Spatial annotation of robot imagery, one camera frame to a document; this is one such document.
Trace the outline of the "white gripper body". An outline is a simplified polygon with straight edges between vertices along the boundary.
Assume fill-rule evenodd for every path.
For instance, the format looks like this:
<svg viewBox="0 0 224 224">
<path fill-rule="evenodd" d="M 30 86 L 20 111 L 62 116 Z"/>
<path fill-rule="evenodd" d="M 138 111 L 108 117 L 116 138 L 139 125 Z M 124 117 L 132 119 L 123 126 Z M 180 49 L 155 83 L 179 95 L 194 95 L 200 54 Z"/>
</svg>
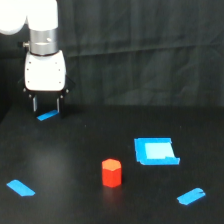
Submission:
<svg viewBox="0 0 224 224">
<path fill-rule="evenodd" d="M 29 98 L 34 98 L 39 92 L 57 92 L 64 95 L 75 86 L 66 73 L 65 59 L 61 50 L 45 56 L 27 52 L 24 78 L 19 81 L 19 84 Z"/>
</svg>

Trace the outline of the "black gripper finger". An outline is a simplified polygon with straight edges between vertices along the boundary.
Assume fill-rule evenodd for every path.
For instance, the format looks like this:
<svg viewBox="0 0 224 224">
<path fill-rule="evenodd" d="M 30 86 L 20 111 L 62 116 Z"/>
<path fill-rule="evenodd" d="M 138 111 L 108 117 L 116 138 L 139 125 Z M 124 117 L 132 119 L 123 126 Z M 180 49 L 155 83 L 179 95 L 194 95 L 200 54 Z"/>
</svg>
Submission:
<svg viewBox="0 0 224 224">
<path fill-rule="evenodd" d="M 37 116 L 38 115 L 38 99 L 37 99 L 37 96 L 32 97 L 32 110 L 33 110 L 34 116 Z"/>
<path fill-rule="evenodd" d="M 61 118 L 64 117 L 64 105 L 65 105 L 64 96 L 59 95 L 57 98 L 57 111 Z"/>
</svg>

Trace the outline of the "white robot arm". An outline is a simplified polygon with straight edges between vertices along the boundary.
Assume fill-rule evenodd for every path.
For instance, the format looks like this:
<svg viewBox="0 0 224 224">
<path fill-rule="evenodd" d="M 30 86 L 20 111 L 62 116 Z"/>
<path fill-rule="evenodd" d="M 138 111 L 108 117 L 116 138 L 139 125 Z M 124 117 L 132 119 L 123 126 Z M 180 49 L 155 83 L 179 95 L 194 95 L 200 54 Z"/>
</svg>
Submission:
<svg viewBox="0 0 224 224">
<path fill-rule="evenodd" d="M 22 82 L 33 112 L 38 110 L 38 92 L 58 93 L 57 109 L 37 117 L 43 121 L 63 113 L 64 98 L 75 85 L 66 75 L 63 51 L 58 47 L 57 0 L 0 0 L 0 34 L 14 35 L 24 25 L 30 39 L 22 43 L 27 50 Z"/>
</svg>

